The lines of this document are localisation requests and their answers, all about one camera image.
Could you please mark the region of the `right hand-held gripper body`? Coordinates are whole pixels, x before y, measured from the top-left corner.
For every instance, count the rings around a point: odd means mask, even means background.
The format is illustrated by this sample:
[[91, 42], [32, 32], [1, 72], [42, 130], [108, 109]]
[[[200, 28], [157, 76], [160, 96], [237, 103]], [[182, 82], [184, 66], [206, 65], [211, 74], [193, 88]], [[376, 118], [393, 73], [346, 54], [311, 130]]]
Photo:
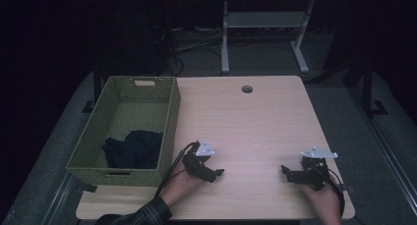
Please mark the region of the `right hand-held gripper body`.
[[290, 171], [291, 176], [295, 177], [295, 184], [311, 186], [313, 190], [319, 191], [329, 180], [329, 170], [327, 159], [337, 158], [338, 154], [329, 149], [322, 149], [313, 146], [311, 149], [300, 152], [301, 171]]

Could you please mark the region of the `person's right hand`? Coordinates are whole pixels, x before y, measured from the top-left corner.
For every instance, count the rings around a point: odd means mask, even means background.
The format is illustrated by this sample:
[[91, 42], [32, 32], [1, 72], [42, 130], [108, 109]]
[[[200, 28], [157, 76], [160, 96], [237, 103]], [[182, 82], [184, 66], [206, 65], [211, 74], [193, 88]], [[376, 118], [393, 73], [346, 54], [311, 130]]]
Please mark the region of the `person's right hand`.
[[339, 199], [329, 184], [325, 184], [319, 191], [307, 185], [299, 185], [298, 188], [306, 196], [323, 225], [342, 225]]

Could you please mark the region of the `black stand leg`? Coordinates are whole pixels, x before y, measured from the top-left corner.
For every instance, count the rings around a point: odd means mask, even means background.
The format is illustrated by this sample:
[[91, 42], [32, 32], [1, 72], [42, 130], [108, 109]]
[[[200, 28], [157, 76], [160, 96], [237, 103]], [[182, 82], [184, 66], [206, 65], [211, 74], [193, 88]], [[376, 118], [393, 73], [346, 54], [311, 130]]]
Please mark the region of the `black stand leg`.
[[98, 63], [96, 63], [93, 68], [92, 80], [93, 80], [93, 100], [86, 102], [83, 108], [83, 113], [91, 113], [93, 111], [93, 108], [95, 107], [101, 94], [102, 79], [101, 79], [100, 67]]
[[383, 103], [373, 98], [373, 67], [369, 60], [363, 68], [362, 108], [369, 118], [388, 114]]

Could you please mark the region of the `metal floor rail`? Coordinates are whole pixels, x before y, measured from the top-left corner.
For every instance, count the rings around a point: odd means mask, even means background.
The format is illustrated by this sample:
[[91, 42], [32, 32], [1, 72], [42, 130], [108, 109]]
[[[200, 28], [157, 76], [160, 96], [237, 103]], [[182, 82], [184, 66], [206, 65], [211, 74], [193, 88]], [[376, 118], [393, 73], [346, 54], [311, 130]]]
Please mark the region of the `metal floor rail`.
[[54, 225], [59, 220], [74, 183], [74, 176], [67, 172], [43, 217], [41, 225]]
[[417, 126], [387, 93], [378, 93], [366, 110], [362, 94], [349, 89], [349, 95], [370, 129], [387, 167], [408, 206], [417, 217]]

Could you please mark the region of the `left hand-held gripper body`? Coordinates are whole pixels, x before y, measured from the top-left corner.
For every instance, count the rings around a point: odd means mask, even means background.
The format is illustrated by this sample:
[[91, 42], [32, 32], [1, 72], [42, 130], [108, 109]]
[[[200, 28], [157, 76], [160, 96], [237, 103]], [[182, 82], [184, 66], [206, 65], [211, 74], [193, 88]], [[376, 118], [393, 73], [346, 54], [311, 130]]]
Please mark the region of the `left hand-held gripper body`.
[[186, 171], [193, 177], [206, 181], [207, 176], [214, 175], [205, 162], [214, 155], [214, 149], [207, 139], [191, 143], [190, 148], [182, 159]]

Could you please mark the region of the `white metal desk frame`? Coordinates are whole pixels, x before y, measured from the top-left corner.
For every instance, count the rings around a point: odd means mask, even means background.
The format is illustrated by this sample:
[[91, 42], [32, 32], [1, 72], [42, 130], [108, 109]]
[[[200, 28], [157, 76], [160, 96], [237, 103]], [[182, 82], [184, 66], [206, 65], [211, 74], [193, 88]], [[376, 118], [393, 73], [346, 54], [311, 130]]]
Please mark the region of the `white metal desk frame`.
[[293, 54], [302, 74], [309, 72], [301, 45], [315, 5], [310, 0], [304, 11], [290, 12], [230, 12], [228, 2], [223, 2], [222, 42], [220, 45], [221, 73], [228, 74], [228, 32], [233, 28], [298, 28], [298, 36], [290, 42]]

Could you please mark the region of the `person's left hand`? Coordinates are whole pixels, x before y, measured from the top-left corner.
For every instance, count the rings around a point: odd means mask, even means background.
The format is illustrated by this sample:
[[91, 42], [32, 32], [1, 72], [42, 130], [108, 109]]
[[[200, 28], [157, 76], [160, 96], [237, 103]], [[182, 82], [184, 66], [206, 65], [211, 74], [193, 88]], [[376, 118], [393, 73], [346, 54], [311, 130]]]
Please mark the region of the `person's left hand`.
[[173, 170], [173, 176], [162, 190], [160, 197], [169, 207], [172, 207], [204, 182], [202, 179], [190, 176], [183, 162], [180, 161]]

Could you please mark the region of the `green woven basket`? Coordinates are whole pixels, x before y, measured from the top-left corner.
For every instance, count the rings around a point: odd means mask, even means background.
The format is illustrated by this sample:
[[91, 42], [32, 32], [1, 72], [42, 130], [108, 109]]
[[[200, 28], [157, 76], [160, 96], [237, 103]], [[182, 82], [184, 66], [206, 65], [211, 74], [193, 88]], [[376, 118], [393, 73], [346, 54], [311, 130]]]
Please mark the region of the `green woven basket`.
[[[89, 185], [157, 187], [171, 166], [181, 95], [174, 77], [107, 80], [66, 169]], [[153, 169], [112, 168], [102, 147], [133, 131], [162, 134]]]

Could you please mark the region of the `dark cloth garment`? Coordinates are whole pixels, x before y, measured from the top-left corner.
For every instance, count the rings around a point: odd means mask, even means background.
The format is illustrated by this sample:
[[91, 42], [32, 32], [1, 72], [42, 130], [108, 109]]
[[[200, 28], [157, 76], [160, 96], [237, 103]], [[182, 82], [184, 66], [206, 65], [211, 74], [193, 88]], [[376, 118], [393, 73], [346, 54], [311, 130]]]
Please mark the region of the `dark cloth garment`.
[[107, 165], [120, 169], [155, 169], [163, 133], [131, 131], [123, 141], [107, 138], [101, 147]]

